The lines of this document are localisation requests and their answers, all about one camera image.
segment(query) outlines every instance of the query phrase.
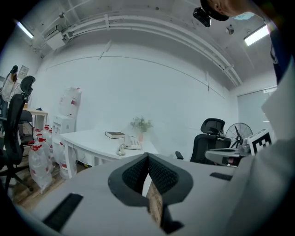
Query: wooden desk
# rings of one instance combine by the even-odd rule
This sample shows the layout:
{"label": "wooden desk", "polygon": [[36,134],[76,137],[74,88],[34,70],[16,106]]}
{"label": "wooden desk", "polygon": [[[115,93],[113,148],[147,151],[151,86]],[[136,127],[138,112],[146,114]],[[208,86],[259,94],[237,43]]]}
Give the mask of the wooden desk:
{"label": "wooden desk", "polygon": [[46,122],[47,122],[47,115],[48,115],[47,112],[38,111],[35,108],[31,108],[31,107],[24,108],[24,110],[29,111],[32,115],[35,116],[35,118],[34,118],[34,126],[37,129],[40,129],[40,127],[37,127],[37,116],[43,116],[43,127],[41,129],[43,129],[45,127]]}
{"label": "wooden desk", "polygon": [[[72,154],[72,148],[81,150],[84,153],[94,156],[92,164],[93,167],[96,165],[101,165],[105,161],[115,161],[118,159],[143,154],[145,152],[158,154],[157,150],[150,141],[144,141],[142,142],[142,150],[125,149],[125,155],[118,156],[116,154],[117,149],[119,148],[120,144],[123,143],[124,139],[110,139],[109,137],[105,136],[104,132],[98,130],[84,130],[61,134],[60,137],[64,140],[63,144],[65,145],[65,160],[70,178],[72,178],[74,175],[74,170],[72,165],[70,165],[69,160],[69,157],[71,157]],[[152,179],[148,175],[143,186],[143,196],[146,196],[151,181]]]}

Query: wooden floor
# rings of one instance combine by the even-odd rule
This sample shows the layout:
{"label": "wooden floor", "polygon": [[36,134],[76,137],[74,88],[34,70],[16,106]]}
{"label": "wooden floor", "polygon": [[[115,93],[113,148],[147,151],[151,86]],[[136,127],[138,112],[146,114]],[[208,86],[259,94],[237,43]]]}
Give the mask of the wooden floor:
{"label": "wooden floor", "polygon": [[[18,166],[28,165],[28,157],[23,157],[23,161]],[[86,168],[77,165],[77,172],[81,172],[85,170]],[[52,171],[52,178],[53,181],[51,185],[46,188],[43,193],[41,193],[39,186],[35,183],[35,181],[32,179],[30,172],[28,169],[23,170],[17,175],[23,179],[25,182],[27,182],[31,187],[34,188],[33,192],[30,192],[27,187],[23,186],[20,183],[10,185],[9,187],[9,196],[12,199],[13,203],[16,205],[20,205],[23,208],[25,208],[28,211],[31,211],[35,208],[35,206],[44,198],[46,197],[50,192],[57,189],[59,186],[61,186],[66,180],[63,179],[59,174],[59,165],[54,163],[54,169]],[[161,222],[161,213],[162,213],[162,199],[161,195],[158,193],[155,185],[152,183],[148,193],[147,198],[150,200],[150,213],[153,220],[156,222],[157,225],[160,225]]]}

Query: black fan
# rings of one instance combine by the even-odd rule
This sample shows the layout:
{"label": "black fan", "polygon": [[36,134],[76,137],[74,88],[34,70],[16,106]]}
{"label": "black fan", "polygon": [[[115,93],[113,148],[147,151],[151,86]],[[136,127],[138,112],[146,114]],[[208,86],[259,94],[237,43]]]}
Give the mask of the black fan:
{"label": "black fan", "polygon": [[229,127],[225,137],[231,139],[231,148],[234,146],[237,148],[239,143],[242,145],[244,138],[248,138],[252,134],[253,132],[249,126],[244,123],[236,123]]}

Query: office chair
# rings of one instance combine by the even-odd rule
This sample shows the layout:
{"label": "office chair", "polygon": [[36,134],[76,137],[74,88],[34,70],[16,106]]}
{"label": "office chair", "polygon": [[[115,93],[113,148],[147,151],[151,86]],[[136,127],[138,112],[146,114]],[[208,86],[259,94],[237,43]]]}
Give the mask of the office chair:
{"label": "office chair", "polygon": [[32,92],[32,83],[35,78],[32,76],[25,77],[21,82],[22,94],[15,94],[8,108],[7,118],[0,118],[4,126],[4,138],[0,139],[0,169],[7,166],[7,170],[0,172],[0,176],[6,176],[5,191],[7,193],[11,178],[15,178],[18,182],[26,186],[30,191],[33,188],[25,181],[20,179],[16,173],[29,168],[28,165],[22,167],[13,167],[19,165],[23,159],[24,148],[19,144],[18,123],[24,108],[27,97]]}
{"label": "office chair", "polygon": [[[209,118],[204,121],[201,126],[201,131],[204,134],[195,137],[191,162],[214,165],[214,162],[205,157],[205,152],[210,149],[230,147],[231,139],[224,136],[224,124],[225,121],[216,118]],[[179,151],[176,151],[175,155],[177,159],[183,160],[183,156]]]}
{"label": "office chair", "polygon": [[31,127],[31,133],[24,135],[23,131],[20,130],[20,139],[21,139],[21,144],[23,146],[27,146],[29,145],[29,142],[32,141],[33,138],[33,116],[29,111],[23,110],[22,114],[20,116],[20,121],[19,124],[24,124],[24,123],[28,123],[29,126]]}

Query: book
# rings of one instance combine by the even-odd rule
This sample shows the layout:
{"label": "book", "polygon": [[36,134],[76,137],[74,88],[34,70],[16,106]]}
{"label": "book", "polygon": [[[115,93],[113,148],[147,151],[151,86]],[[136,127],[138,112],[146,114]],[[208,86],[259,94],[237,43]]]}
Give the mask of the book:
{"label": "book", "polygon": [[113,139],[113,138],[124,138],[125,134],[121,132],[105,132],[105,135]]}

